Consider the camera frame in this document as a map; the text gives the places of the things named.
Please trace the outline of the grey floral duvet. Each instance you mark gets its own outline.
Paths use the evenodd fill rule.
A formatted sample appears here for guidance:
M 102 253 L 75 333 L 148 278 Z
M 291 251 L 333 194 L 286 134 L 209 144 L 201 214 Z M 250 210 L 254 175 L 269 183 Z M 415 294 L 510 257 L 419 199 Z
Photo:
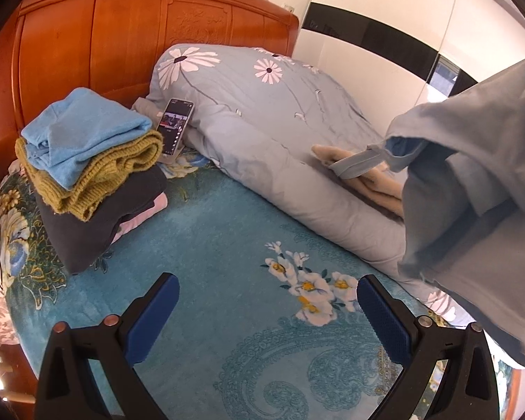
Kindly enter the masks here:
M 442 290 L 403 276 L 403 219 L 348 187 L 315 144 L 355 153 L 380 141 L 354 99 L 310 64 L 264 48 L 176 44 L 133 109 L 159 119 L 170 99 L 194 103 L 185 144 L 310 230 L 399 282 L 450 324 L 471 316 Z

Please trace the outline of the beige cloth on duvet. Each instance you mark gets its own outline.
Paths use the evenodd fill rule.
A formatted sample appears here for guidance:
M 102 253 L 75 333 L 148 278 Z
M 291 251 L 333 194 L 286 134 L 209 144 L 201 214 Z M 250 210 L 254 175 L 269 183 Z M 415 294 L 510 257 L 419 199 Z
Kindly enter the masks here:
M 338 161 L 353 155 L 352 152 L 334 146 L 315 144 L 313 154 L 326 167 L 331 167 Z M 389 210 L 398 218 L 404 218 L 402 191 L 403 185 L 385 174 L 384 165 L 373 167 L 366 173 L 353 178 L 343 179 L 343 182 L 359 195 L 369 199 L 376 206 Z

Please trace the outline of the pale blue sweatshirt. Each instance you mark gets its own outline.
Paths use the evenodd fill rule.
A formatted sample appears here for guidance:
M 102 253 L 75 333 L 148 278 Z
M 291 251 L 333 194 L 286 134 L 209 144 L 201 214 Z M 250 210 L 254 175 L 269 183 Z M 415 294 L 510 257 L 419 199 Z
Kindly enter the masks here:
M 405 172 L 401 273 L 447 292 L 525 366 L 525 60 L 396 117 L 342 179 Z

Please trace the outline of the mustard knit sweater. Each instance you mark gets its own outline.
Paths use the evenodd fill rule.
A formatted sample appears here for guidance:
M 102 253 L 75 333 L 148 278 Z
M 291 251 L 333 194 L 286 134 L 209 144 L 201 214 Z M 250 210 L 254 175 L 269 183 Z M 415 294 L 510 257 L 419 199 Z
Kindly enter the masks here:
M 82 222 L 89 221 L 101 202 L 114 194 L 130 174 L 152 168 L 162 149 L 162 135 L 150 130 L 91 158 L 73 187 L 65 189 L 46 171 L 29 163 L 24 139 L 15 143 L 17 159 L 43 202 L 57 214 L 72 214 Z

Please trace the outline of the teal floral bed blanket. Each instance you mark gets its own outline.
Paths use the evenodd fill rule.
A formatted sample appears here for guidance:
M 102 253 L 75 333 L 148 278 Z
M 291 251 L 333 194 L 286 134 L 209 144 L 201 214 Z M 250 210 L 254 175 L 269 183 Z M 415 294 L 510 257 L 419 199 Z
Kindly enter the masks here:
M 136 371 L 170 419 L 365 419 L 399 376 L 355 299 L 372 269 L 200 156 L 169 205 L 68 275 L 28 179 L 0 188 L 1 266 L 38 370 L 53 326 L 123 312 L 160 274 L 176 308 Z

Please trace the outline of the dark grey folded garment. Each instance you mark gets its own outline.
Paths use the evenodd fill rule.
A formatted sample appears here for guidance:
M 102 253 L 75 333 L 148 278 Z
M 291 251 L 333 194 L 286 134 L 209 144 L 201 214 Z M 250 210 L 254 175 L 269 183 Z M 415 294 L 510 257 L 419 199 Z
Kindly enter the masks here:
M 153 200 L 165 192 L 166 187 L 167 178 L 158 166 L 131 174 L 98 206 L 87 222 L 69 213 L 54 212 L 37 195 L 40 217 L 65 271 L 74 275 L 94 264 L 111 246 L 119 224 L 151 207 Z

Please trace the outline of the smartphone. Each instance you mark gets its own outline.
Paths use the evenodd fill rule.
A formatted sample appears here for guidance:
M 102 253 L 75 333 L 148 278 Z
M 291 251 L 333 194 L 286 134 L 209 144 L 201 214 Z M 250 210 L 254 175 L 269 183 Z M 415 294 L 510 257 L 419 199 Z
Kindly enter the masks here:
M 163 138 L 163 155 L 174 155 L 192 116 L 194 103 L 188 100 L 170 99 L 157 131 Z

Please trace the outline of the white and black wardrobe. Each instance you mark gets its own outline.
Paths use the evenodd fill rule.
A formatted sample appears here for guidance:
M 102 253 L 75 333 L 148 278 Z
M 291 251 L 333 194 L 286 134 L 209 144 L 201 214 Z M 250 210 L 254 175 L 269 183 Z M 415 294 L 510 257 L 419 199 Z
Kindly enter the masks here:
M 311 0 L 294 57 L 326 72 L 377 132 L 525 59 L 511 0 Z

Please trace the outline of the blue folded sweater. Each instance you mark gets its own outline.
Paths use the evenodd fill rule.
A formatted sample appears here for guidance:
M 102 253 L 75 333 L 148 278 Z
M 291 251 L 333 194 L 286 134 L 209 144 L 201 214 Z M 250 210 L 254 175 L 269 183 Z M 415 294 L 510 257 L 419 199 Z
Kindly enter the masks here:
M 94 156 L 151 129 L 149 118 L 78 87 L 47 106 L 21 136 L 28 162 L 69 190 Z

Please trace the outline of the orange wooden headboard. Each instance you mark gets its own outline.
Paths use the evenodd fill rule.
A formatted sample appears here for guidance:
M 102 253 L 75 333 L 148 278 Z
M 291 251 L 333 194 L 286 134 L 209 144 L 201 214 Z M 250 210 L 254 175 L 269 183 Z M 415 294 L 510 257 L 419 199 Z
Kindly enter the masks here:
M 299 20 L 267 0 L 23 0 L 0 32 L 0 175 L 21 129 L 77 87 L 131 105 L 173 44 L 291 54 Z

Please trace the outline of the pink folded garment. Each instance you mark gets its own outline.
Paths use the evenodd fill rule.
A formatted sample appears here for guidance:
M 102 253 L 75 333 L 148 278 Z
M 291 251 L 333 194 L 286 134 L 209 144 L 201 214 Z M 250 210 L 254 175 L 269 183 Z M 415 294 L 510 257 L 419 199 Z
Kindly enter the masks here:
M 166 194 L 165 193 L 159 194 L 153 200 L 151 207 L 139 212 L 139 214 L 136 214 L 132 218 L 128 218 L 119 224 L 118 230 L 116 231 L 116 234 L 113 237 L 112 243 L 114 244 L 123 235 L 131 232 L 132 230 L 135 230 L 136 228 L 141 226 L 144 222 L 149 220 L 149 218 L 152 218 L 152 216 L 155 216 L 161 210 L 164 210 L 166 207 L 168 207 L 168 203 L 169 201 L 168 201 Z

